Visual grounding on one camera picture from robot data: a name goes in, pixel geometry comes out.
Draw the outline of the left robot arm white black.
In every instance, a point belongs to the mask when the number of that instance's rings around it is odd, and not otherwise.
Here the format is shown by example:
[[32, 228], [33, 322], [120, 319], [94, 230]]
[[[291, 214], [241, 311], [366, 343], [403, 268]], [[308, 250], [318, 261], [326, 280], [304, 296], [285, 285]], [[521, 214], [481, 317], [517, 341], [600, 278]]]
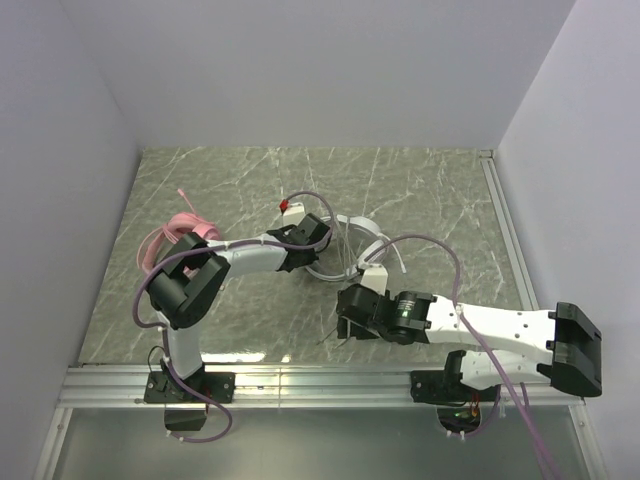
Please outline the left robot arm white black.
[[309, 266], [330, 236], [331, 224], [311, 213], [296, 224], [230, 243], [183, 236], [145, 287], [164, 329], [164, 363], [173, 375], [185, 381], [203, 369], [198, 324], [226, 281]]

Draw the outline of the aluminium right side rail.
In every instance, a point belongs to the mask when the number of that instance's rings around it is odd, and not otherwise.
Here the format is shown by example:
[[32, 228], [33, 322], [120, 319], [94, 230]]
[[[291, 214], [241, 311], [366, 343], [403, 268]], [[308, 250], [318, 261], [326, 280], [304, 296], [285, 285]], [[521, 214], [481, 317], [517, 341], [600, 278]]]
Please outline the aluminium right side rail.
[[535, 363], [549, 364], [552, 351], [545, 344], [553, 336], [554, 322], [547, 317], [545, 310], [539, 308], [495, 162], [492, 157], [482, 153], [480, 165], [506, 247], [521, 307], [504, 310], [467, 305], [464, 313], [469, 316], [469, 323], [487, 337], [490, 347], [524, 355]]

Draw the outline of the aluminium rail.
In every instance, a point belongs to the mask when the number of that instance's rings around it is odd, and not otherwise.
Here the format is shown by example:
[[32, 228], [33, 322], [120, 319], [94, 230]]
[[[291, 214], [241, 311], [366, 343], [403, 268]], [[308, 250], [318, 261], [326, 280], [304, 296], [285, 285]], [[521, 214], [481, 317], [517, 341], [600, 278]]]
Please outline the aluminium rail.
[[[412, 365], [209, 364], [235, 374], [230, 409], [412, 408]], [[144, 366], [84, 366], [67, 371], [61, 408], [146, 408]]]
[[487, 337], [490, 347], [524, 355], [535, 363], [549, 364], [552, 351], [545, 344], [553, 336], [554, 322], [547, 317], [545, 310], [539, 308], [495, 162], [492, 157], [482, 153], [480, 165], [506, 247], [521, 307], [504, 310], [467, 305], [464, 313], [469, 316], [469, 323]]

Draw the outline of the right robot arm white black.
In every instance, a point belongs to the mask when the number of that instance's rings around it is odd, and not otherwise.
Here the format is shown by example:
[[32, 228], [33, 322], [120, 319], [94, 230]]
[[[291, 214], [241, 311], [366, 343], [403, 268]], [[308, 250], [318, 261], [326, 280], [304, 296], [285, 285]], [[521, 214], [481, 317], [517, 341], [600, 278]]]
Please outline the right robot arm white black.
[[413, 291], [390, 296], [355, 284], [338, 293], [336, 314], [341, 338], [477, 347], [459, 361], [461, 384], [474, 390], [507, 376], [515, 383], [547, 382], [578, 397], [602, 394], [602, 333], [572, 303], [505, 310]]

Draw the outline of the pink headphones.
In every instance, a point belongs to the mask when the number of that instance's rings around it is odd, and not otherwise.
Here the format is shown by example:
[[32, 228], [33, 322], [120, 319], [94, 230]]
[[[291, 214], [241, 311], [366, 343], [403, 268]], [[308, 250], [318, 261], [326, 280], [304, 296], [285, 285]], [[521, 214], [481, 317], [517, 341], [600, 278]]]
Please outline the pink headphones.
[[166, 223], [152, 230], [141, 242], [136, 254], [136, 265], [145, 274], [154, 268], [165, 243], [174, 245], [187, 233], [196, 233], [204, 240], [221, 239], [217, 225], [198, 214], [182, 189], [178, 189], [177, 192], [189, 210], [173, 215]]

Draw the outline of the aluminium front rail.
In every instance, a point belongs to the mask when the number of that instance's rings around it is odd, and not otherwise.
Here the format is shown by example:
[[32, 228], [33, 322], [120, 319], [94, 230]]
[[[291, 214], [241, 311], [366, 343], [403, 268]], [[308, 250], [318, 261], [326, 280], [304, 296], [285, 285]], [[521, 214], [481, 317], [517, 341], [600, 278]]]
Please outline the aluminium front rail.
[[[235, 374], [230, 409], [412, 408], [412, 365], [209, 364]], [[67, 371], [61, 408], [146, 408], [144, 366], [84, 366]]]

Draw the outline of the white headphones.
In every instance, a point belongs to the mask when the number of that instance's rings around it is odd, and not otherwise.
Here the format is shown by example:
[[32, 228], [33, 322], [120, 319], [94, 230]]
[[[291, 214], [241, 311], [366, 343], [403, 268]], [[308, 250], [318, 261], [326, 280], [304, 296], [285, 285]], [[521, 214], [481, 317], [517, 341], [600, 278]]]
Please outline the white headphones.
[[407, 273], [407, 267], [396, 245], [382, 247], [390, 241], [382, 228], [373, 220], [364, 216], [338, 214], [329, 246], [319, 254], [319, 259], [306, 266], [312, 277], [331, 283], [347, 282], [359, 275], [360, 261], [379, 261], [383, 263], [390, 251], [395, 252], [400, 271]]

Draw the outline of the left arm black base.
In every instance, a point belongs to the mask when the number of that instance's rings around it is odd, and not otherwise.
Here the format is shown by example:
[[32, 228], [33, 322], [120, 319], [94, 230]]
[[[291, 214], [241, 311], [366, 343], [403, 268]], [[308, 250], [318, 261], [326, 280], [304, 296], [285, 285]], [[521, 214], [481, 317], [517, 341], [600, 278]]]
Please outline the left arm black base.
[[176, 380], [168, 370], [152, 371], [143, 395], [145, 405], [164, 407], [165, 428], [174, 436], [200, 432], [212, 409], [226, 417], [226, 425], [213, 439], [225, 436], [233, 426], [226, 407], [233, 400], [236, 374], [207, 372], [204, 368], [189, 378]]

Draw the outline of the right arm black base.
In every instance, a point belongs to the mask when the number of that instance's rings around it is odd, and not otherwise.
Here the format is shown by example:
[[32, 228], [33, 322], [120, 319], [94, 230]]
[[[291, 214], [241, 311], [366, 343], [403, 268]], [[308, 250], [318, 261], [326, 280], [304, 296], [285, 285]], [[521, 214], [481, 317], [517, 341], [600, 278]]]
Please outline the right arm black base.
[[414, 370], [410, 372], [410, 381], [413, 402], [435, 407], [439, 425], [451, 436], [465, 438], [479, 432], [484, 403], [493, 402], [491, 414], [499, 410], [499, 386], [477, 390], [463, 385], [458, 374], [444, 370]]

